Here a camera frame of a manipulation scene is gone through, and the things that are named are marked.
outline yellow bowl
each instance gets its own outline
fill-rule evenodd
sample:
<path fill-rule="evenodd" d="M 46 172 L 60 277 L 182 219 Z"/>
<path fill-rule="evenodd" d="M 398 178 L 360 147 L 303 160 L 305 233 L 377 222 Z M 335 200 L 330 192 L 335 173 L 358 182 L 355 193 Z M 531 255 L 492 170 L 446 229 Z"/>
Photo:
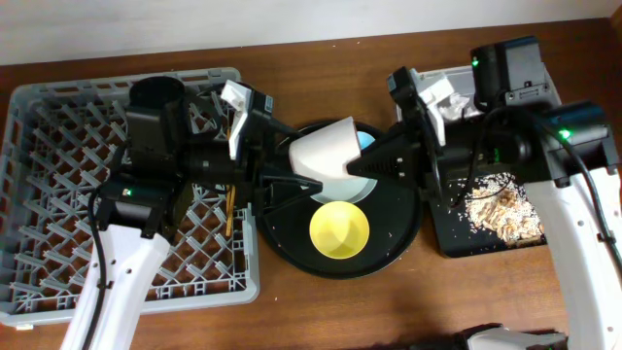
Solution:
<path fill-rule="evenodd" d="M 311 241 L 320 253 L 332 259 L 348 259 L 360 253 L 369 238 L 369 222 L 356 205 L 334 201 L 313 214 Z"/>

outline white wall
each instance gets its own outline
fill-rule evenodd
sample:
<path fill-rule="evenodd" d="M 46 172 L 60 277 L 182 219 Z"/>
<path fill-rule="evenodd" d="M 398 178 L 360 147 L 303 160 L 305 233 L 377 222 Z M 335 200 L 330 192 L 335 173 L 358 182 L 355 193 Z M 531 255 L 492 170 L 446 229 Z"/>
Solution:
<path fill-rule="evenodd" d="M 601 18 L 622 0 L 0 0 L 0 64 Z"/>

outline green led light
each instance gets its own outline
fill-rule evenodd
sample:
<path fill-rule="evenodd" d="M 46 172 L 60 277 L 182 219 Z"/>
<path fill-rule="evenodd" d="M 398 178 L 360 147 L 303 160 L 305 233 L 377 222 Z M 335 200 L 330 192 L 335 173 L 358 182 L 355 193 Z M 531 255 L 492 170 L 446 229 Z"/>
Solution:
<path fill-rule="evenodd" d="M 565 140 L 568 140 L 572 136 L 572 133 L 566 129 L 561 129 L 559 131 L 559 134 L 562 135 L 562 138 L 564 138 Z"/>

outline transparent plastic bin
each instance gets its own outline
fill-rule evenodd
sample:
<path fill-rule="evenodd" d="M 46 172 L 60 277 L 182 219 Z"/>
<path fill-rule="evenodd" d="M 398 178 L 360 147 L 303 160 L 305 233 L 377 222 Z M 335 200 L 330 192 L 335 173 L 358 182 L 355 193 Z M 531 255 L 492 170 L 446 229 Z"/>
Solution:
<path fill-rule="evenodd" d="M 107 163 L 127 137 L 123 106 L 129 89 L 151 76 L 179 79 L 197 92 L 240 81 L 237 70 L 217 68 L 14 91 L 0 156 L 4 325 L 26 328 L 71 319 L 92 246 L 88 192 L 107 178 Z M 226 103 L 218 104 L 232 116 Z M 190 117 L 195 133 L 215 127 L 193 105 Z M 218 137 L 225 137 L 225 130 Z M 259 294 L 257 229 L 250 209 L 235 210 L 233 234 L 226 237 L 225 196 L 197 186 L 193 190 L 194 202 L 149 289 L 143 313 L 246 303 Z"/>

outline gray plastic crate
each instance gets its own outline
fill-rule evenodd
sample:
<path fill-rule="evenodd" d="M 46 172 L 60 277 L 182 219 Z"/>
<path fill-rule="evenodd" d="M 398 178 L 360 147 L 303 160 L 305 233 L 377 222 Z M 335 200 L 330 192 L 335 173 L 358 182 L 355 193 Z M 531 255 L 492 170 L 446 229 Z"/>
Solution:
<path fill-rule="evenodd" d="M 0 156 L 0 322 L 67 322 L 86 277 L 92 238 L 88 192 L 127 137 L 123 106 L 132 84 L 151 76 L 199 92 L 233 68 L 165 72 L 18 87 L 9 104 Z M 217 99 L 231 117 L 232 109 Z M 193 132 L 214 127 L 190 106 Z M 219 137 L 225 137 L 222 130 Z M 225 237 L 225 197 L 194 187 L 194 202 L 149 289 L 143 313 L 253 301 L 259 294 L 255 219 L 235 211 Z"/>

